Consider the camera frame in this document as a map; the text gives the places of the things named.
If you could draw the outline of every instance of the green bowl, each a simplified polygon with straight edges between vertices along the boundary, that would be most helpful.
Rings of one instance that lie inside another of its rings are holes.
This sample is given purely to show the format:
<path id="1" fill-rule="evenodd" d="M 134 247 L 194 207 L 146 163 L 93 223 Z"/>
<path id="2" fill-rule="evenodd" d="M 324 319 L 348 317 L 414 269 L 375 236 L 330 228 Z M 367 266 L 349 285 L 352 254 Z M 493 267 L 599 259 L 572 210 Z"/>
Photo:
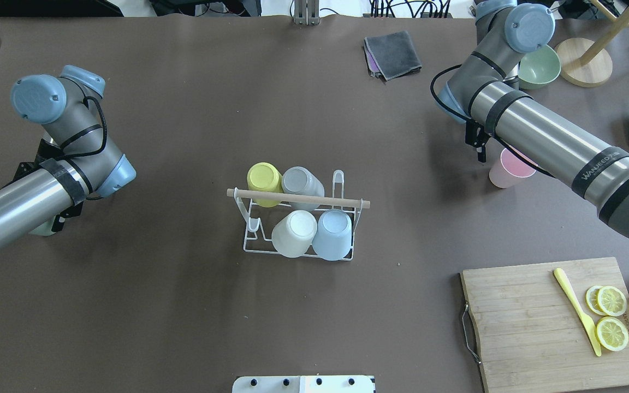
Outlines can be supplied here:
<path id="1" fill-rule="evenodd" d="M 549 46 L 527 53 L 519 63 L 519 87 L 539 89 L 555 80 L 562 70 L 560 58 Z"/>

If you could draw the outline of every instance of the white cup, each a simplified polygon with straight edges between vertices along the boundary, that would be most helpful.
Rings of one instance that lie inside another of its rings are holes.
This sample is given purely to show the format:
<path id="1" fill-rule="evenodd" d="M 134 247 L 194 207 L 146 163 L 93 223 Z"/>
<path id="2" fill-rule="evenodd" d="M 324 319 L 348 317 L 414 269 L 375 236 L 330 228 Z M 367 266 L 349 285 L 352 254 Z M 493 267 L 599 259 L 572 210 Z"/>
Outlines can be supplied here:
<path id="1" fill-rule="evenodd" d="M 327 261 L 339 261 L 351 251 L 351 217 L 339 209 L 330 209 L 319 216 L 312 249 Z"/>
<path id="2" fill-rule="evenodd" d="M 535 169 L 526 165 L 508 149 L 501 151 L 499 159 L 496 160 L 489 170 L 489 180 L 499 188 L 516 186 L 519 182 L 531 177 Z"/>
<path id="3" fill-rule="evenodd" d="M 286 194 L 324 196 L 322 182 L 301 166 L 294 166 L 285 171 L 281 185 Z M 302 211 L 313 211 L 319 207 L 318 204 L 304 204 L 302 202 L 290 202 L 290 206 Z"/>
<path id="4" fill-rule="evenodd" d="M 315 217 L 307 211 L 294 211 L 273 227 L 271 241 L 283 256 L 297 258 L 307 252 L 316 233 Z"/>

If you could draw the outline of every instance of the yellow cup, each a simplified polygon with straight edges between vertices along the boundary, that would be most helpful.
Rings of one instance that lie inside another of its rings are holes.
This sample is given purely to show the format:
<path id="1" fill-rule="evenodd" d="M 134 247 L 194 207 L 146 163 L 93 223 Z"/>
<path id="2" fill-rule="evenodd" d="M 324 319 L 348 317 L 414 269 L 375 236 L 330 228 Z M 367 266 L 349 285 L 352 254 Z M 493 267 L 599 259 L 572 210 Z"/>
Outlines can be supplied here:
<path id="1" fill-rule="evenodd" d="M 252 191 L 283 192 L 280 186 L 282 179 L 280 172 L 267 162 L 259 162 L 249 169 L 247 173 L 247 184 Z M 269 201 L 268 199 L 254 199 L 259 206 L 272 208 L 281 201 Z"/>

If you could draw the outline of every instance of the brown table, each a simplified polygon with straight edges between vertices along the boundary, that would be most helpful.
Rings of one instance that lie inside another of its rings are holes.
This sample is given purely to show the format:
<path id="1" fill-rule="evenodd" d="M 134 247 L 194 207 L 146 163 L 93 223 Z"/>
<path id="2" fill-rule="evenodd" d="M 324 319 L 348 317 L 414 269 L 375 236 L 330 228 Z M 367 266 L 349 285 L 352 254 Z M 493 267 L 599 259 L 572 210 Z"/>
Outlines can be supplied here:
<path id="1" fill-rule="evenodd" d="M 551 44 L 606 26 L 559 22 Z M 369 77 L 363 38 L 403 29 L 422 72 Z M 65 64 L 105 77 L 111 136 L 138 172 L 60 234 L 0 251 L 0 391 L 219 392 L 316 373 L 479 391 L 460 271 L 614 256 L 629 289 L 629 239 L 553 179 L 496 189 L 432 102 L 430 79 L 474 35 L 471 20 L 0 19 L 0 187 L 43 131 L 15 115 L 11 85 Z M 606 85 L 558 79 L 532 95 L 629 150 L 629 30 L 608 49 Z M 262 160 L 325 184 L 346 172 L 347 197 L 372 203 L 353 261 L 242 251 L 225 189 Z"/>

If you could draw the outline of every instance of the yellow knife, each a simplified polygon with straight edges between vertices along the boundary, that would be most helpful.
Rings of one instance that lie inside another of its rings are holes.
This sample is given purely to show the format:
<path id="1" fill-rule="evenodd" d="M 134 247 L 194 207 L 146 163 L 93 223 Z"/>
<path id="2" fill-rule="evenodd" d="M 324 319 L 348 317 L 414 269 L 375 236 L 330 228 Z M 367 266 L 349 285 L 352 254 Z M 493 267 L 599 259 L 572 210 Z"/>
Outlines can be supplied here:
<path id="1" fill-rule="evenodd" d="M 562 291 L 565 291 L 567 298 L 570 302 L 572 302 L 572 306 L 574 306 L 574 310 L 577 311 L 577 315 L 579 316 L 579 319 L 581 319 L 581 324 L 583 324 L 584 329 L 586 329 L 586 335 L 589 336 L 591 346 L 594 347 L 594 353 L 596 353 L 596 356 L 601 356 L 601 343 L 599 343 L 596 338 L 596 325 L 594 325 L 594 320 L 584 313 L 581 305 L 579 305 L 577 296 L 574 294 L 574 289 L 572 289 L 572 284 L 569 282 L 569 278 L 567 278 L 565 271 L 562 270 L 562 268 L 557 268 L 553 273 L 555 274 L 555 278 L 557 278 L 557 282 L 560 283 Z"/>

